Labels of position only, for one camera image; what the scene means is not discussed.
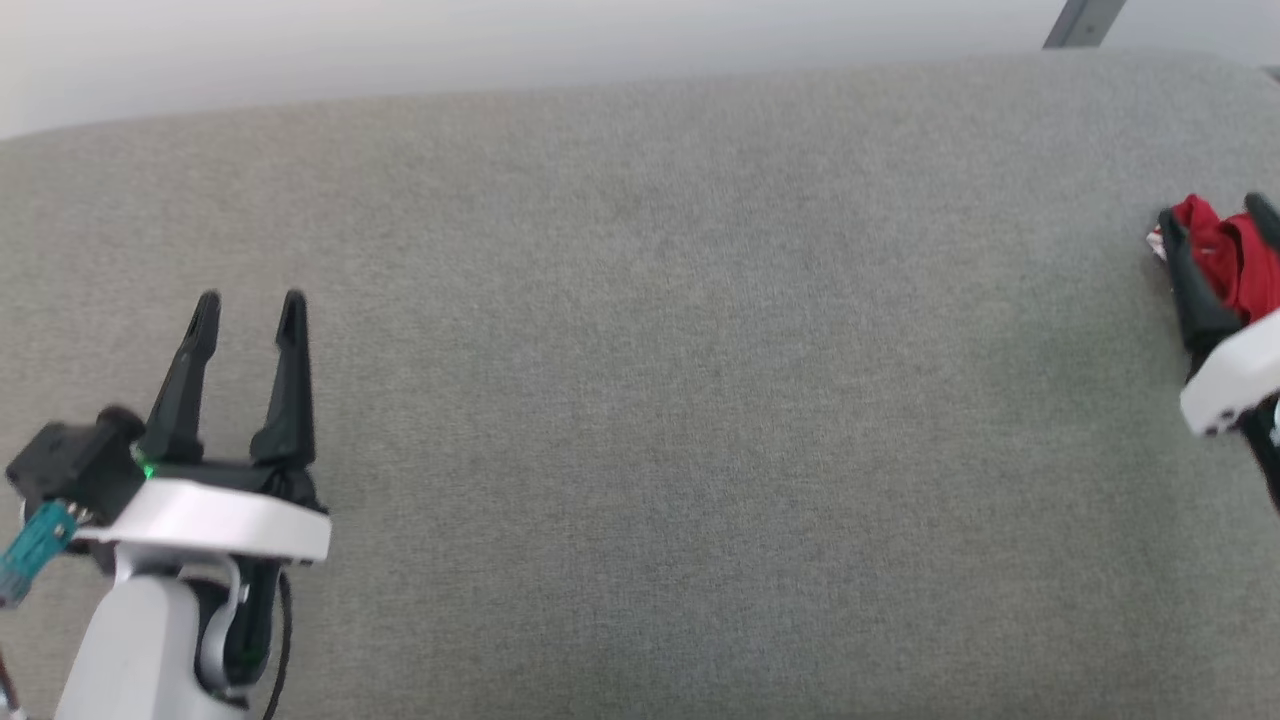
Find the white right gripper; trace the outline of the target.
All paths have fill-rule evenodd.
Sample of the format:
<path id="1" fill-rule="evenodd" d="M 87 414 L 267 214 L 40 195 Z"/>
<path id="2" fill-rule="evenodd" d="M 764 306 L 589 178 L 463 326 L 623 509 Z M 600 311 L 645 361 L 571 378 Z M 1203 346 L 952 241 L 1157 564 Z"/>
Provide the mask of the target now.
<path id="1" fill-rule="evenodd" d="M 1245 211 L 1258 237 L 1280 251 L 1280 215 L 1266 195 L 1247 193 Z M 1270 313 L 1239 331 L 1240 319 L 1215 293 L 1196 260 L 1188 231 L 1172 210 L 1162 210 L 1158 223 L 1183 346 L 1187 351 L 1212 351 L 1219 345 L 1181 389 L 1181 415 L 1193 434 L 1216 436 L 1276 395 L 1279 314 Z"/>

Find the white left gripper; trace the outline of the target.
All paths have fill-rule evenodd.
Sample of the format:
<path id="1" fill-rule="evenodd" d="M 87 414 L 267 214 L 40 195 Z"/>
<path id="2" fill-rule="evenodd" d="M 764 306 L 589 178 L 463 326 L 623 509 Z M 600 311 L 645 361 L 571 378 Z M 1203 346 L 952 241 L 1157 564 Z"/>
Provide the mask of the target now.
<path id="1" fill-rule="evenodd" d="M 204 459 L 198 437 L 204 380 L 218 346 L 221 297 L 202 292 L 140 439 L 147 464 L 128 462 L 140 483 L 113 520 L 78 528 L 76 548 L 113 556 L 119 566 L 180 565 L 224 559 L 320 564 L 329 559 L 332 519 L 284 498 L 161 477 L 157 464 Z M 302 291 L 285 295 L 275 333 L 278 351 L 262 428 L 250 442 L 257 465 L 307 468 L 316 459 L 308 314 Z"/>

